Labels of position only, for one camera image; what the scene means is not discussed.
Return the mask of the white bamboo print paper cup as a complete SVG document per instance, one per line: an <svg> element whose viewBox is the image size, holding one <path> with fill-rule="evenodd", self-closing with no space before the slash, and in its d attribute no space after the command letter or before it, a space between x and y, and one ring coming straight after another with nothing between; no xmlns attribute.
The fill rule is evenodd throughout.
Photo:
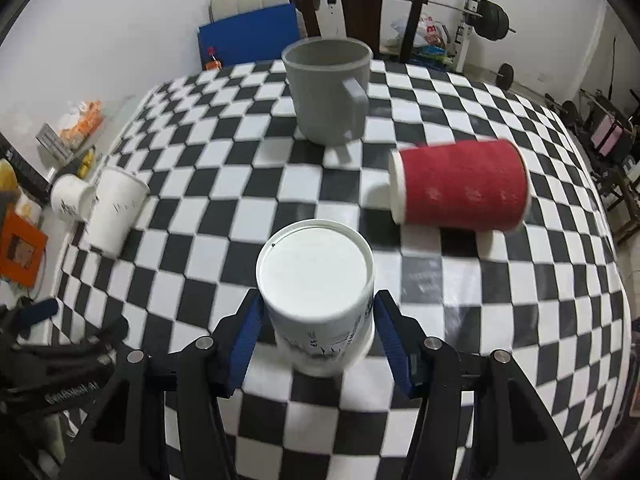
<svg viewBox="0 0 640 480"><path fill-rule="evenodd" d="M350 226L310 219L280 229L258 255L256 282L277 346L299 372L339 375L368 353L374 261Z"/></svg>

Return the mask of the white paper cup on floor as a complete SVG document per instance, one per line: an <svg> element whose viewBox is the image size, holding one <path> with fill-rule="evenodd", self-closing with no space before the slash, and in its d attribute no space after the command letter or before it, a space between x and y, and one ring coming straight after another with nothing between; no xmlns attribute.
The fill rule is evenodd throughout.
<svg viewBox="0 0 640 480"><path fill-rule="evenodd" d="M60 218L87 221L92 211L94 196L94 185L73 174L64 174L52 186L51 208Z"/></svg>

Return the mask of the white paper cup on table edge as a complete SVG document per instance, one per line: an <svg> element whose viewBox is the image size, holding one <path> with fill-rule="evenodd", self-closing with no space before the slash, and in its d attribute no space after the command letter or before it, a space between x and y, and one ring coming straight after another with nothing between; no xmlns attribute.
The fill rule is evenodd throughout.
<svg viewBox="0 0 640 480"><path fill-rule="evenodd" d="M149 195L146 183L119 167L105 166L86 224L90 246L116 258Z"/></svg>

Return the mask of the red ripple paper cup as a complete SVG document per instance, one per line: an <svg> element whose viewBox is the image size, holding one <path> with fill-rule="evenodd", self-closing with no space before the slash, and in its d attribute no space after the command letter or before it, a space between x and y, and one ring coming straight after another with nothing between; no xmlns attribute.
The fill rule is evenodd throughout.
<svg viewBox="0 0 640 480"><path fill-rule="evenodd" d="M393 150L388 174L390 211L400 226L510 232L532 198L525 159L508 140Z"/></svg>

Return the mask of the orange box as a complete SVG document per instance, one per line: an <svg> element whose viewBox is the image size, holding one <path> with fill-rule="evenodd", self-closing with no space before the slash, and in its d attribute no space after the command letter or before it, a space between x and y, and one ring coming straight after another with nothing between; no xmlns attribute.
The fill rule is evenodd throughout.
<svg viewBox="0 0 640 480"><path fill-rule="evenodd" d="M31 288L35 285L48 237L13 210L4 216L1 229L2 278Z"/></svg>

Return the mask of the yellow bag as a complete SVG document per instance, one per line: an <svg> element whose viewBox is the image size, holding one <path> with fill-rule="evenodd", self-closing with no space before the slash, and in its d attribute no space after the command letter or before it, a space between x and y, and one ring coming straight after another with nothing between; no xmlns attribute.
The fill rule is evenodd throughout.
<svg viewBox="0 0 640 480"><path fill-rule="evenodd" d="M11 164L4 158L0 160L0 191L13 192L18 189L17 177Z"/></svg>

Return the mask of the black long box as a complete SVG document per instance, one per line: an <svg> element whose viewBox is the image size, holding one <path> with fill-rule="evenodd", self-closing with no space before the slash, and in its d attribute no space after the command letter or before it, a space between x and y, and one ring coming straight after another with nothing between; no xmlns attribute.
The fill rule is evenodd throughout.
<svg viewBox="0 0 640 480"><path fill-rule="evenodd" d="M11 142L0 133L0 153L12 166L17 183L40 205L49 203L50 183L17 151Z"/></svg>

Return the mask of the orange white packet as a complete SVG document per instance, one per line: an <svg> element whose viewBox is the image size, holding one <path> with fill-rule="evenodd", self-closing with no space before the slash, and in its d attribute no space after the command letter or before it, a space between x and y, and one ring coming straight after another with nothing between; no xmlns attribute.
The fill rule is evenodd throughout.
<svg viewBox="0 0 640 480"><path fill-rule="evenodd" d="M65 114L58 127L58 137L69 150L77 150L103 122L101 101L80 101Z"/></svg>

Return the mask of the black white checkered tablecloth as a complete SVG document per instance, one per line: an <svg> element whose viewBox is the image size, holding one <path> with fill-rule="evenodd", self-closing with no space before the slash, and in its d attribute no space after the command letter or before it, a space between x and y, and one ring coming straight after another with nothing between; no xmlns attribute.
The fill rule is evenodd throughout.
<svg viewBox="0 0 640 480"><path fill-rule="evenodd" d="M550 110L461 76L374 62L366 131L341 148L298 132L280 62L243 64L151 89L106 161L150 195L109 259L78 226L56 257L52 342L123 316L127 344L169 353L212 332L255 285L265 242L305 219L359 232L370 256L326 234L319 294L330 301L374 273L402 312L450 346L508 350L585 474L624 388L629 307L606 215L578 149ZM398 226L390 153L413 145L506 139L532 181L523 224L474 233Z"/></svg>

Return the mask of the red label bottle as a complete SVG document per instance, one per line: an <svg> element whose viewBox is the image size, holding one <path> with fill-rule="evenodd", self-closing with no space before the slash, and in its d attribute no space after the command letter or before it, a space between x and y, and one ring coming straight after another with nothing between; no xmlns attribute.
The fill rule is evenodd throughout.
<svg viewBox="0 0 640 480"><path fill-rule="evenodd" d="M216 57L216 50L214 47L207 48L207 58L204 64L206 70L220 70L222 63Z"/></svg>

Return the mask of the grey ribbed plastic mug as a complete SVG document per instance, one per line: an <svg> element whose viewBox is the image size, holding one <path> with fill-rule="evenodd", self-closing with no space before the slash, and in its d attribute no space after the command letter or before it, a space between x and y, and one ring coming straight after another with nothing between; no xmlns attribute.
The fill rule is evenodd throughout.
<svg viewBox="0 0 640 480"><path fill-rule="evenodd" d="M339 146L363 137L371 61L371 49L352 38L306 38L283 50L297 125L304 138Z"/></svg>

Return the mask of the blue flat board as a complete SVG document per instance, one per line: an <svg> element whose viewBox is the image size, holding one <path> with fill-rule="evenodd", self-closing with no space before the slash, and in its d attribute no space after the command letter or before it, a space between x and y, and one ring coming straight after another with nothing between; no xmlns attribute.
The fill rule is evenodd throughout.
<svg viewBox="0 0 640 480"><path fill-rule="evenodd" d="M293 3L235 15L198 30L203 67L214 58L222 66L278 60L299 39Z"/></svg>

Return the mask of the white red plastic bag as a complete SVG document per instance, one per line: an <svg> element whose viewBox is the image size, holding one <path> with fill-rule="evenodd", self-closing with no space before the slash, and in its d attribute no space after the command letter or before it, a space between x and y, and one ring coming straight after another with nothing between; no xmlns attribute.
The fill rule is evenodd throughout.
<svg viewBox="0 0 640 480"><path fill-rule="evenodd" d="M402 40L404 40L406 28L407 24L400 18L393 21L392 29L396 32L396 36L387 40L386 44L389 47L400 47ZM438 47L447 50L449 40L448 29L442 22L435 21L430 14L421 14L413 36L412 46L414 48Z"/></svg>

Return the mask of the barbell with black plates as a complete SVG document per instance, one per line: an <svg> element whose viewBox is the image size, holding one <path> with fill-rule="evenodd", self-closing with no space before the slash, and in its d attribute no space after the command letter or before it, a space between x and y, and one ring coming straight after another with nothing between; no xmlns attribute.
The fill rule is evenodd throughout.
<svg viewBox="0 0 640 480"><path fill-rule="evenodd" d="M328 0L328 3L334 3L335 0ZM480 0L476 4L475 10L462 8L462 6L452 6L451 4L442 3L434 0L423 0L424 6L440 6L450 10L462 13L466 18L471 18L472 29L478 36L490 40L498 41L506 38L509 32L516 33L516 30L510 26L510 20L506 11L497 3L489 0Z"/></svg>

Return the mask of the white weight rack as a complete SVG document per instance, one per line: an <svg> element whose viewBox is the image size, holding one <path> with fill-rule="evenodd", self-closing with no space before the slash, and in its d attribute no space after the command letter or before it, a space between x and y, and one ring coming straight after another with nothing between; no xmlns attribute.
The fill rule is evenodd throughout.
<svg viewBox="0 0 640 480"><path fill-rule="evenodd" d="M454 71L462 73L473 32L474 12L480 0L464 0L461 20L454 36Z"/></svg>

